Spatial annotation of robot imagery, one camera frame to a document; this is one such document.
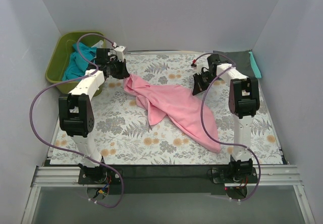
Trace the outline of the pink t-shirt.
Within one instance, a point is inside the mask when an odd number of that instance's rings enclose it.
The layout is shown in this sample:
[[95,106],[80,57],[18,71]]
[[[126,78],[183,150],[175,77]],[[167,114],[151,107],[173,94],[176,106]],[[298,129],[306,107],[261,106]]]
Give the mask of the pink t-shirt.
[[181,85],[150,85],[137,75],[124,79],[125,92],[136,97],[138,107],[147,110],[148,123],[159,124],[168,117],[175,126],[207,150],[219,153],[220,144],[205,133],[201,119],[201,100]]

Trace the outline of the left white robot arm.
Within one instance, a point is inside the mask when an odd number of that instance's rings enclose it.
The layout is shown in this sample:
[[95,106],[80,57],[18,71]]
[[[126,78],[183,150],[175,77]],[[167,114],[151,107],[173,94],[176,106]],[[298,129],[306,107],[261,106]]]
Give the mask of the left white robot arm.
[[124,46],[114,49],[98,48],[96,57],[91,60],[94,65],[89,64],[85,71],[88,77],[82,79],[68,94],[59,97],[60,128],[71,137],[78,152],[82,153],[82,166],[92,167],[90,177],[98,184],[107,179],[107,171],[99,166],[102,156],[90,135],[95,126],[91,100],[108,77],[125,79],[130,76],[126,68],[125,52]]

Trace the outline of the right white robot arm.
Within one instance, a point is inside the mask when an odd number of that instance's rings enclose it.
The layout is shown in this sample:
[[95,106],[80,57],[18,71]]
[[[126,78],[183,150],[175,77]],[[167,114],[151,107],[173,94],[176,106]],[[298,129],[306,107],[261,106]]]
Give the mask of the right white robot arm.
[[200,109],[202,127],[207,134],[204,124],[204,103],[213,83],[222,79],[229,86],[228,106],[234,119],[234,142],[224,143],[212,140],[220,145],[232,146],[231,162],[249,161],[255,154],[251,146],[251,126],[259,110],[259,85],[255,77],[248,77],[237,70],[236,63],[221,53],[204,53],[192,61],[191,67],[196,70],[193,75],[193,95],[204,92]]

